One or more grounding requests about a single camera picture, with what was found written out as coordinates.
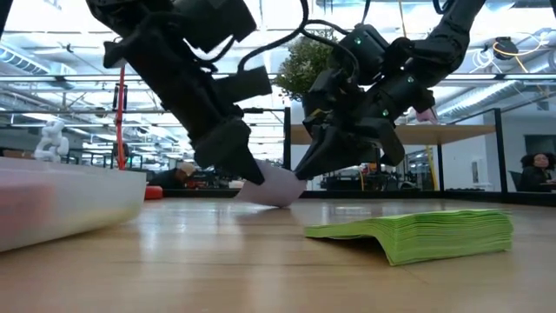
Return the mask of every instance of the plastic container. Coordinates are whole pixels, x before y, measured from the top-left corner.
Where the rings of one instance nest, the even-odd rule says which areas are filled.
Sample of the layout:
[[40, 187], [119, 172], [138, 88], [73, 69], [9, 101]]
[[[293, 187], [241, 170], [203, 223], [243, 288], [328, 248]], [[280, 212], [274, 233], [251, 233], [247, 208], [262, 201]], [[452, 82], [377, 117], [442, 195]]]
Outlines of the plastic container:
[[0, 157], [0, 251], [136, 217], [145, 174]]

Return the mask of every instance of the black robotic arm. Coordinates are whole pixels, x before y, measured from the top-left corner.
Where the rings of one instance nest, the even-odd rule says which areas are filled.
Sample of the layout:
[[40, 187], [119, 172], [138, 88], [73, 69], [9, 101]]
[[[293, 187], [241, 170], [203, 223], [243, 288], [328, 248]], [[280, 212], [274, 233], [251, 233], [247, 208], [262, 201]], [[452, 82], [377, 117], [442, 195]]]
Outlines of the black robotic arm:
[[192, 49], [210, 52], [256, 29], [242, 0], [87, 0], [93, 16], [119, 36], [105, 43], [104, 66], [131, 65], [188, 130], [195, 161], [263, 183], [248, 149], [250, 128], [235, 105], [272, 92], [264, 67], [215, 80], [217, 68]]
[[336, 48], [331, 57], [338, 66], [323, 71], [303, 99], [303, 124], [313, 141], [295, 169], [298, 178], [364, 163], [374, 147], [384, 151], [381, 163], [400, 163], [405, 151], [394, 121], [412, 106], [420, 113], [434, 106], [428, 88], [460, 67], [484, 3], [454, 0], [424, 40], [401, 37], [388, 44], [371, 25], [356, 25], [339, 44], [361, 66], [359, 81], [345, 74], [353, 61]]

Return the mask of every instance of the black pole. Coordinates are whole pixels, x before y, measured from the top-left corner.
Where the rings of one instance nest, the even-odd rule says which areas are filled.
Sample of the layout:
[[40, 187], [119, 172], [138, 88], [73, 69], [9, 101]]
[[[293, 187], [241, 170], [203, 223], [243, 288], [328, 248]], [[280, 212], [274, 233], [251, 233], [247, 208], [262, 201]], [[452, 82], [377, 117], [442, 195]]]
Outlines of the black pole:
[[498, 150], [498, 168], [500, 169], [500, 190], [502, 192], [502, 196], [505, 196], [507, 195], [507, 173], [501, 109], [494, 109], [494, 129], [496, 131], [496, 148]]
[[444, 192], [444, 161], [442, 158], [442, 143], [436, 145], [436, 154], [438, 158], [438, 185], [440, 192]]
[[292, 170], [292, 110], [284, 108], [284, 157], [283, 168]]

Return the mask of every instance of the green paper stack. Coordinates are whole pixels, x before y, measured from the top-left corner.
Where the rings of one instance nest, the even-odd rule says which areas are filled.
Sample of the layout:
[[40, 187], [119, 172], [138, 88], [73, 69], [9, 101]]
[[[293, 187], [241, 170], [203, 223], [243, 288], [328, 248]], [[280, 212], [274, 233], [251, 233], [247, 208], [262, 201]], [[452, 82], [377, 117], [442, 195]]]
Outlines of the green paper stack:
[[391, 265], [510, 250], [513, 226], [500, 210], [444, 210], [309, 226], [312, 238], [375, 237]]

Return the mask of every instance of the wooden table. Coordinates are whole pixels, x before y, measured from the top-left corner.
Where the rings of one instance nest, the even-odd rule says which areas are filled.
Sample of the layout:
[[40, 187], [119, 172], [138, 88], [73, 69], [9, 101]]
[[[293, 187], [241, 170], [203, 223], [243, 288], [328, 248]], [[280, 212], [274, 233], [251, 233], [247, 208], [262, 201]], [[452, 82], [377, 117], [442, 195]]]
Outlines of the wooden table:
[[[493, 125], [398, 125], [396, 134], [403, 144], [436, 145], [488, 135]], [[311, 144], [311, 136], [303, 125], [292, 125], [292, 144]]]
[[[391, 267], [374, 244], [306, 239], [303, 224], [383, 212], [510, 209], [513, 252]], [[552, 312], [556, 211], [438, 200], [229, 200], [145, 205], [112, 229], [3, 253], [3, 312]]]
[[542, 183], [541, 186], [548, 188], [552, 193], [556, 193], [556, 183]]

